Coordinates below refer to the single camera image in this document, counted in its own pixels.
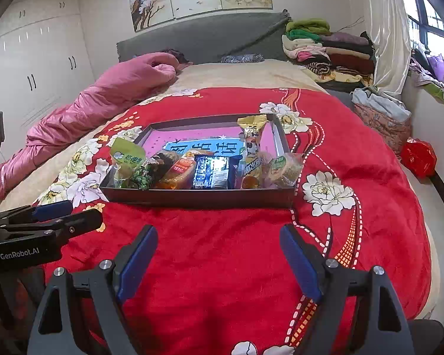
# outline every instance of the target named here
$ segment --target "white curtain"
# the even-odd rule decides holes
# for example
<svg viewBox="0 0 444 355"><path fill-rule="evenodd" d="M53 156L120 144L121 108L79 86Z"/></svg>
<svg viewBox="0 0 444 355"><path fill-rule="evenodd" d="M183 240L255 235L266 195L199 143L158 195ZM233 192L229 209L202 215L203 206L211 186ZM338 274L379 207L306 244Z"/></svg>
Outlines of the white curtain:
<svg viewBox="0 0 444 355"><path fill-rule="evenodd" d="M366 31L375 45L374 85L397 97L408 73L411 45L403 0L363 0Z"/></svg>

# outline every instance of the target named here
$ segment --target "purple clothing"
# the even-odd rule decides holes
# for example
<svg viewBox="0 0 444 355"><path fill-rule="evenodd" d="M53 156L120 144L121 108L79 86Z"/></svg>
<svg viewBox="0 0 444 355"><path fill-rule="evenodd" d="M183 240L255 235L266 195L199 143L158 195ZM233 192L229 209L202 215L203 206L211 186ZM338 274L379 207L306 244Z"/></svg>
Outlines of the purple clothing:
<svg viewBox="0 0 444 355"><path fill-rule="evenodd" d="M340 41L340 42L350 42L351 44L357 45L368 45L368 39L365 37L354 36L353 34L345 32L334 32L330 36L322 36L323 41Z"/></svg>

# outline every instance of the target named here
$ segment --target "gray headboard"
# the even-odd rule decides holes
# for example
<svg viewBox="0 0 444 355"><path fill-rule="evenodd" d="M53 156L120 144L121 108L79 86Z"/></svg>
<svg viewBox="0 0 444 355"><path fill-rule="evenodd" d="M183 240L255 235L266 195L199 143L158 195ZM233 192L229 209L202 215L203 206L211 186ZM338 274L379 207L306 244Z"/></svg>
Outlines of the gray headboard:
<svg viewBox="0 0 444 355"><path fill-rule="evenodd" d="M266 59L286 60L281 35L289 13L238 12L175 22L117 43L119 61L176 49L195 64L217 63L225 55L261 53Z"/></svg>

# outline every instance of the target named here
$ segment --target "screw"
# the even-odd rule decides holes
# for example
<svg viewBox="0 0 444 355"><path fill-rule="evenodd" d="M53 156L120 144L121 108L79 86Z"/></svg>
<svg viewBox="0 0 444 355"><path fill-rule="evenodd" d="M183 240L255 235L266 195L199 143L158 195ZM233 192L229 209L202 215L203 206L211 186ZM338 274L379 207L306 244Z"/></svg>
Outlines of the screw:
<svg viewBox="0 0 444 355"><path fill-rule="evenodd" d="M102 260L99 263L99 267L101 270L107 270L112 266L112 261L111 260Z"/></svg>
<svg viewBox="0 0 444 355"><path fill-rule="evenodd" d="M337 262L337 260L335 260L335 259L327 259L326 265L329 268L337 268L337 267L339 267L339 262Z"/></svg>
<svg viewBox="0 0 444 355"><path fill-rule="evenodd" d="M377 275L383 275L385 273L385 270L383 269L383 267L376 265L375 267L373 267L373 272L375 272Z"/></svg>
<svg viewBox="0 0 444 355"><path fill-rule="evenodd" d="M54 274L54 276L61 276L65 273L65 271L66 270L64 269L64 267L58 267L52 273Z"/></svg>

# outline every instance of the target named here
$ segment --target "pink comforter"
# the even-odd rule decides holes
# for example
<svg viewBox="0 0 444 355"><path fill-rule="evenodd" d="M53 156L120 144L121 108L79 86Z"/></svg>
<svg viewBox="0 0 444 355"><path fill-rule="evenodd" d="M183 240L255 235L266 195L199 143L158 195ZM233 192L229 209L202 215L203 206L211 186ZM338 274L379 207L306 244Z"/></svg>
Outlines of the pink comforter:
<svg viewBox="0 0 444 355"><path fill-rule="evenodd" d="M0 200L46 160L174 79L179 69L178 60L167 53L138 56L109 68L72 104L33 126L26 146L0 164Z"/></svg>

